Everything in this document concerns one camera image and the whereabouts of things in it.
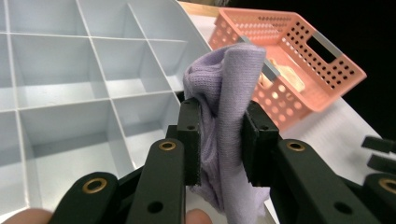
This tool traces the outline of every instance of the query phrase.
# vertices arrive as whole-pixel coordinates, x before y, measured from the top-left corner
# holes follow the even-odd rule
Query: purple sock
[[[269,189],[253,188],[241,160],[244,113],[256,86],[265,50],[236,44],[217,49],[195,61],[183,83],[186,99],[201,104],[201,181],[191,187],[229,223],[256,223],[263,215]]]

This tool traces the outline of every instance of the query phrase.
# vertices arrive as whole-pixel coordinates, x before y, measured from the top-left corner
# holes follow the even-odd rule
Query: plastic basket
[[[268,77],[270,87],[257,84],[252,100],[262,106],[280,131],[312,112],[322,111],[366,78],[356,64],[297,13],[220,8],[210,47],[218,49],[244,37],[264,47],[267,59],[292,68],[305,85],[297,91],[282,76]]]

